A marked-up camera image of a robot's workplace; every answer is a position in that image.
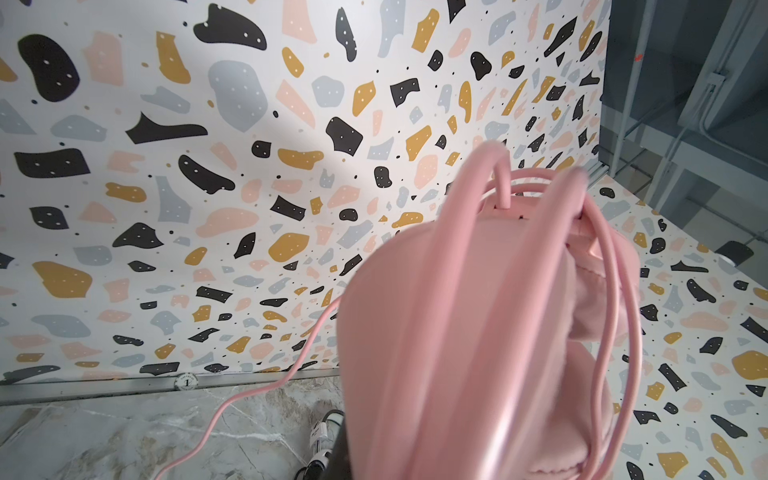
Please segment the pink headphones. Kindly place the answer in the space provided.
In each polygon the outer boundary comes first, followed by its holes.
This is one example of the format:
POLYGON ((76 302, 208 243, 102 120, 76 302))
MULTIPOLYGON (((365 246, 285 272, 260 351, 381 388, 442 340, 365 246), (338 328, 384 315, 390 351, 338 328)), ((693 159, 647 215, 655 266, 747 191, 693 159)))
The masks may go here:
POLYGON ((340 300, 329 479, 603 479, 642 376, 640 261, 579 167, 480 144, 340 300))

